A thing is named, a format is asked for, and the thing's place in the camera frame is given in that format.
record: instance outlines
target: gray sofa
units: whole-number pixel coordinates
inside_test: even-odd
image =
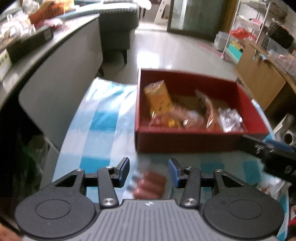
[[[59,18],[68,20],[77,16],[100,13],[100,33],[103,54],[110,50],[120,51],[127,63],[127,50],[131,46],[134,30],[139,25],[139,7],[129,0],[104,2],[77,0],[81,7]]]

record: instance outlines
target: white wall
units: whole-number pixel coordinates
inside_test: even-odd
[[[288,7],[288,15],[284,26],[291,31],[294,39],[296,39],[296,13],[290,7]]]

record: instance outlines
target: red cardboard box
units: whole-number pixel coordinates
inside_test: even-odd
[[[150,109],[143,88],[164,80],[169,94],[195,96],[198,89],[209,97],[224,100],[242,117],[246,131],[212,132],[202,129],[175,129],[148,126]],[[247,134],[258,139],[268,130],[257,110],[240,85],[235,81],[203,74],[165,70],[141,69],[136,101],[135,146],[137,152],[212,152],[232,151],[239,137]]]

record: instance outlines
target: door frame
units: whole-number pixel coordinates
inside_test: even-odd
[[[219,24],[217,25],[217,28],[216,28],[217,33],[223,27],[223,24],[224,24],[224,21],[225,21],[224,19],[229,17],[229,16],[225,16],[225,14],[227,13],[227,8],[228,8],[229,4],[231,2],[233,2],[233,1],[237,1],[237,0],[224,0],[221,16],[220,16],[220,20],[219,20]],[[192,36],[192,37],[195,37],[195,38],[205,39],[205,40],[209,40],[209,41],[214,41],[215,40],[215,36],[211,36],[211,35],[208,35],[208,34],[197,33],[195,31],[191,31],[191,30],[180,30],[180,29],[171,28],[170,26],[171,26],[171,23],[172,23],[174,3],[175,3],[175,0],[171,0],[167,32],[173,33],[173,34],[181,34],[181,35],[185,35],[185,36]]]

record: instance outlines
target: red sausage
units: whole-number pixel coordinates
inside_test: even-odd
[[[140,189],[145,189],[149,192],[157,193],[159,195],[163,195],[165,191],[164,185],[160,185],[158,183],[153,183],[148,179],[141,179],[137,182],[137,186]]]
[[[134,199],[159,199],[160,195],[145,189],[137,188],[133,191],[133,197]]]
[[[165,185],[166,184],[166,178],[162,175],[159,175],[155,172],[144,172],[143,173],[143,179],[148,179],[149,181],[153,183],[157,183],[159,185]]]

